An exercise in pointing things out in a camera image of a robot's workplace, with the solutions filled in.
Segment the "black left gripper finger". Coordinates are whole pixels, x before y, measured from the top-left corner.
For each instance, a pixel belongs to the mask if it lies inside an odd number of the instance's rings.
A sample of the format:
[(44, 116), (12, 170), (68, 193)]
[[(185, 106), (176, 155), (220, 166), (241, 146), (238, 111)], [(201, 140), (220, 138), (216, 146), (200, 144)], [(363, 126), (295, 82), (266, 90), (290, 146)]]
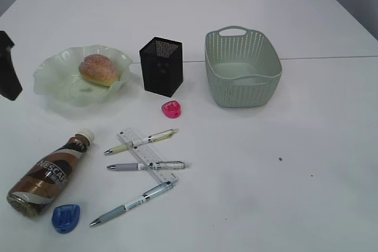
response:
[(22, 86), (19, 82), (11, 57), (11, 49), (14, 46), (5, 31), (1, 31), (1, 63), (0, 63), (0, 88), (1, 96), (10, 101), (15, 101), (22, 92)]

